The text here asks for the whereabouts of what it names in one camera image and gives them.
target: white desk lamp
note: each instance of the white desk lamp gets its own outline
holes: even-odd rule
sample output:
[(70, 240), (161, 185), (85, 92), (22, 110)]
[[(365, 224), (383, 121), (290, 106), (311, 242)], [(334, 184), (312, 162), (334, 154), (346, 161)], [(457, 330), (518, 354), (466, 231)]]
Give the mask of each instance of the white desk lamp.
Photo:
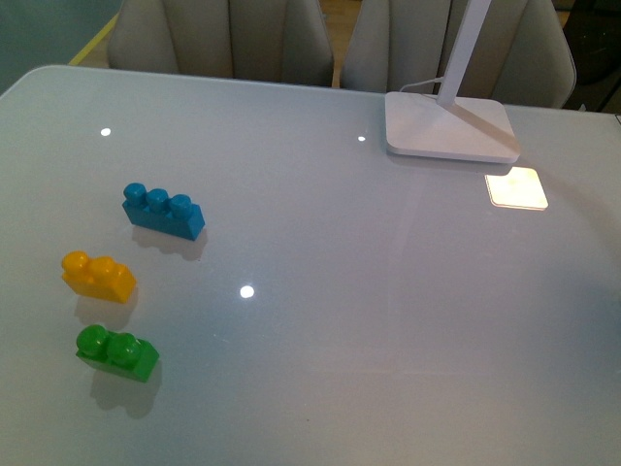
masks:
[(386, 94), (386, 142), (392, 152), (495, 163), (513, 163), (519, 157), (501, 103), (456, 97), (490, 3), (468, 3), (437, 97)]

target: floor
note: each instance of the floor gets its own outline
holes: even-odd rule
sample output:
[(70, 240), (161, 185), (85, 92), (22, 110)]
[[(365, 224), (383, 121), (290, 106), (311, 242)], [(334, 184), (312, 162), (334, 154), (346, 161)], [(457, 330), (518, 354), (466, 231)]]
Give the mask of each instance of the floor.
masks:
[(339, 87), (343, 59), (347, 52), (349, 38), (356, 25), (361, 2), (360, 0), (319, 0), (319, 3), (323, 13), (327, 15), (326, 25), (334, 53), (335, 71), (332, 87)]
[(68, 63), (121, 0), (0, 0), (0, 94), (33, 68)]

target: chair backrest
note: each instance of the chair backrest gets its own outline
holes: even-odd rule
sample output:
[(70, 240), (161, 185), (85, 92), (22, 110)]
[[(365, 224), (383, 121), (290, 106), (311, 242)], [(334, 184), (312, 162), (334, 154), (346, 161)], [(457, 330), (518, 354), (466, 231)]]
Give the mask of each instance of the chair backrest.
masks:
[(318, 0), (124, 0), (112, 68), (331, 85)]
[[(341, 87), (386, 92), (443, 75), (468, 0), (364, 0)], [(559, 108), (575, 70), (550, 0), (493, 0), (459, 95)], [(413, 92), (432, 93), (434, 85)]]

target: table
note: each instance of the table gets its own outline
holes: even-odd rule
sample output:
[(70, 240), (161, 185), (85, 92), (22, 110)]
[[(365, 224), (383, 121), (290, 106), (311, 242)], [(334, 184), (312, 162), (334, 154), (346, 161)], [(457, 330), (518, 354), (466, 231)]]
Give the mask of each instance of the table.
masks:
[[(383, 95), (28, 74), (0, 98), (2, 463), (619, 464), (621, 124), (507, 112), (544, 211), (387, 154)], [(133, 227), (131, 182), (207, 229)], [(129, 303), (75, 295), (70, 250), (127, 264)], [(74, 356), (95, 322), (153, 343), (148, 383)]]

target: building block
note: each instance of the building block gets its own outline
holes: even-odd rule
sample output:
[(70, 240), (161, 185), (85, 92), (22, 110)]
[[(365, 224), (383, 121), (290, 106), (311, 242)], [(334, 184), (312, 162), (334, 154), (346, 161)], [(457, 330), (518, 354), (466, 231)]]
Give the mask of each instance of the building block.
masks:
[(62, 280), (81, 296), (125, 303), (136, 285), (126, 265), (108, 256), (91, 259), (82, 250), (65, 255), (62, 268)]
[(139, 382), (148, 381), (159, 358), (148, 341), (97, 324), (84, 328), (76, 345), (76, 356), (92, 368)]
[(130, 183), (123, 194), (123, 209), (134, 225), (191, 241), (205, 226), (200, 206), (192, 204), (185, 194), (169, 198), (164, 189), (147, 192), (140, 183)]

